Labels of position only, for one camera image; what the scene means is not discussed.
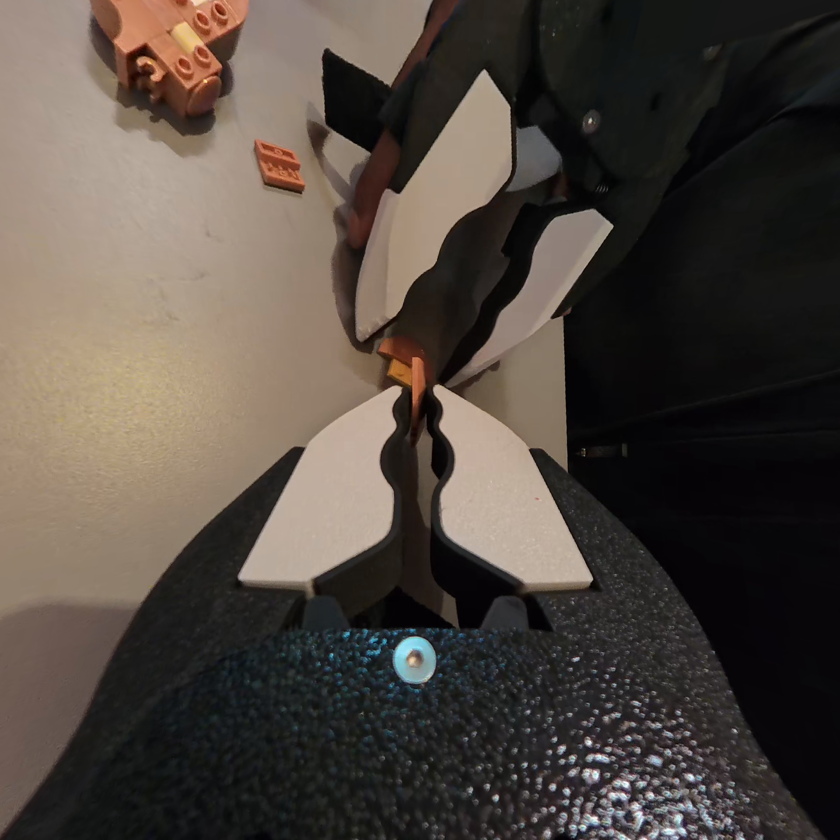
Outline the small brown brick plate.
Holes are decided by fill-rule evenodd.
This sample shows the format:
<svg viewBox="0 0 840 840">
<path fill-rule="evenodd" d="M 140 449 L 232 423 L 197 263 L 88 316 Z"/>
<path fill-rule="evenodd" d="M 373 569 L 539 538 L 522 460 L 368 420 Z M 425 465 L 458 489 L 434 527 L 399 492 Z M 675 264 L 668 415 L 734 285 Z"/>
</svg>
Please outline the small brown brick plate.
<svg viewBox="0 0 840 840">
<path fill-rule="evenodd" d="M 295 153 L 263 140 L 254 142 L 255 157 L 262 182 L 286 192 L 303 194 L 306 183 Z"/>
</svg>

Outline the round brown brick assembly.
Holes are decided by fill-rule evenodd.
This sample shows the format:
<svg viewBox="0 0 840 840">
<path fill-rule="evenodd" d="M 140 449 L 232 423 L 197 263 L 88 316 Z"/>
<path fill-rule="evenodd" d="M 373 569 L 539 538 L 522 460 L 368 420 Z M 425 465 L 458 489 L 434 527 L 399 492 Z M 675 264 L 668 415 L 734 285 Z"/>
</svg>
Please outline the round brown brick assembly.
<svg viewBox="0 0 840 840">
<path fill-rule="evenodd" d="M 119 83 L 145 90 L 181 118 L 214 110 L 249 1 L 91 1 Z"/>
</svg>

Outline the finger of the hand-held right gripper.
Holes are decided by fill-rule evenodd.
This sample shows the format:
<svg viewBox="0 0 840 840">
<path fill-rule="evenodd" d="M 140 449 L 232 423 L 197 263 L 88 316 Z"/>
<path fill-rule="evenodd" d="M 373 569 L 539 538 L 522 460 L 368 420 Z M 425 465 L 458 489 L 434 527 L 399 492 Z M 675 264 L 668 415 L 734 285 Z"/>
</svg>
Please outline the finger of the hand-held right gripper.
<svg viewBox="0 0 840 840">
<path fill-rule="evenodd" d="M 460 384 L 539 331 L 612 230 L 613 224 L 592 207 L 526 204 L 502 249 L 507 267 L 440 380 Z"/>
<path fill-rule="evenodd" d="M 355 295 L 355 337 L 366 341 L 403 308 L 437 263 L 451 229 L 511 179 L 511 107 L 482 70 L 401 192 L 383 193 Z"/>
</svg>

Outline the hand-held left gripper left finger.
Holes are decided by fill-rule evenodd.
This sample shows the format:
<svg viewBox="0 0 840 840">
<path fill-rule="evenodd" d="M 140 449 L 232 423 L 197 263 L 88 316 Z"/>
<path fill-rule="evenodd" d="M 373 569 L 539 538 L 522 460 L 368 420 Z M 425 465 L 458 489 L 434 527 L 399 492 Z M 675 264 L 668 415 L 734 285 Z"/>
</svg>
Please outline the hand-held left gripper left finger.
<svg viewBox="0 0 840 840">
<path fill-rule="evenodd" d="M 242 585 L 316 589 L 385 540 L 395 490 L 382 455 L 404 396 L 404 389 L 385 390 L 311 439 L 239 572 Z"/>
</svg>

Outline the brown curved brick piece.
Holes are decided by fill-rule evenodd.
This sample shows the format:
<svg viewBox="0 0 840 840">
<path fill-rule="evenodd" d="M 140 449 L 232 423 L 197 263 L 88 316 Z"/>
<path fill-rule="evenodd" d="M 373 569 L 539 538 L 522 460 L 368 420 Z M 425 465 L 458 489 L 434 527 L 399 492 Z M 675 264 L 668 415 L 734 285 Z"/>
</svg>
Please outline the brown curved brick piece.
<svg viewBox="0 0 840 840">
<path fill-rule="evenodd" d="M 411 388 L 413 384 L 413 356 L 400 337 L 384 338 L 377 353 L 386 362 L 385 378 L 389 382 Z"/>
</svg>

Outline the grey desk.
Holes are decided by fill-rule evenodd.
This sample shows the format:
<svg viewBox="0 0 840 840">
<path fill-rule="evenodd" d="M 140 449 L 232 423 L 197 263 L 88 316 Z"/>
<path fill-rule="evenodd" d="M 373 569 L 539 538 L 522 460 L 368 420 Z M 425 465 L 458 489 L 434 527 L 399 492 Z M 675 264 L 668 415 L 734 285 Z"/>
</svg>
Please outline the grey desk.
<svg viewBox="0 0 840 840">
<path fill-rule="evenodd" d="M 119 87 L 89 2 L 2 2 L 2 826 L 174 557 L 377 391 L 337 307 L 361 154 L 319 131 L 321 54 L 391 81 L 429 4 L 252 2 L 184 122 Z"/>
</svg>

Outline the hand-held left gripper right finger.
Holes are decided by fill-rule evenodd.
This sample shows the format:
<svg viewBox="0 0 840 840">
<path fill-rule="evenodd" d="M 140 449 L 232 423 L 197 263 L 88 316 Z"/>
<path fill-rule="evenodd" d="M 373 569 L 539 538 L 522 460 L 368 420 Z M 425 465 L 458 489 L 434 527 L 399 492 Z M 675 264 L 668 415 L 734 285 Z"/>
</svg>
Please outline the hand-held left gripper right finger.
<svg viewBox="0 0 840 840">
<path fill-rule="evenodd" d="M 442 453 L 434 525 L 455 559 L 456 591 L 580 591 L 593 575 L 530 448 L 508 426 L 444 387 L 431 392 Z"/>
</svg>

